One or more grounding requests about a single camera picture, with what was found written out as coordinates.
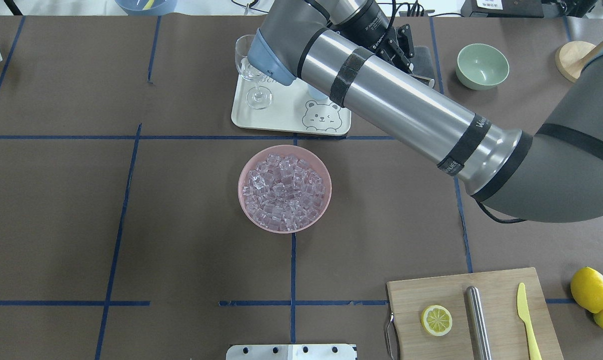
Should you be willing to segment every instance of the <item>wooden stand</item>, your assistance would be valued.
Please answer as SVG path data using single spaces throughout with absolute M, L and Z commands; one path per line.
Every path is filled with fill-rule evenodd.
M 559 72 L 571 82 L 580 78 L 584 66 L 603 48 L 603 41 L 595 46 L 586 41 L 571 41 L 555 52 L 555 64 Z

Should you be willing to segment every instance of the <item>glass stem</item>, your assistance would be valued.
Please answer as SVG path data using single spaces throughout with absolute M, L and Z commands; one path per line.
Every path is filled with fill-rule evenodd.
M 260 82 L 256 81 L 255 82 L 255 94 L 253 95 L 253 98 L 255 100 L 260 100 L 263 95 L 264 95 L 264 93 L 261 91 Z

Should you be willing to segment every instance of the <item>metal handle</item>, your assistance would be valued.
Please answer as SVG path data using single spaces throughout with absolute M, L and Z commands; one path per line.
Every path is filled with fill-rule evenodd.
M 435 79 L 431 79 L 430 77 L 416 75 L 415 73 L 411 73 L 411 76 L 417 80 L 420 80 L 424 85 L 429 87 L 430 89 L 435 87 Z
M 473 349 L 475 355 L 481 360 L 492 360 L 491 347 L 489 346 L 489 335 L 484 322 L 484 310 L 480 299 L 480 290 L 475 286 L 466 289 L 466 305 L 470 310 L 470 322 L 475 334 Z
M 390 318 L 388 319 L 388 322 L 386 323 L 386 330 L 384 331 L 384 335 L 386 335 L 386 350 L 388 350 L 390 359 L 395 360 L 395 356 L 393 356 L 393 349 L 391 348 L 391 335 L 390 335 L 391 324 L 393 326 L 395 326 L 395 314 L 392 311 L 390 312 Z M 400 360 L 399 353 L 397 353 L 397 360 Z

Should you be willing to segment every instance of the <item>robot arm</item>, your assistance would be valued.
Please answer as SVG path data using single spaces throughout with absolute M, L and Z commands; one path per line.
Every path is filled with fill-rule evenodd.
M 373 0 L 277 0 L 249 61 L 281 84 L 300 78 L 329 95 L 457 176 L 487 207 L 547 223 L 603 216 L 603 55 L 530 136 L 424 86 L 329 22 L 367 48 L 388 26 Z

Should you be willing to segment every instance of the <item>green bowl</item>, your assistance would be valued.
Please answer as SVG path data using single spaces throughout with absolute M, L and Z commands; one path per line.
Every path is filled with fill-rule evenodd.
M 484 91 L 506 80 L 510 67 L 508 60 L 496 48 L 485 43 L 471 43 L 457 55 L 455 73 L 469 89 Z

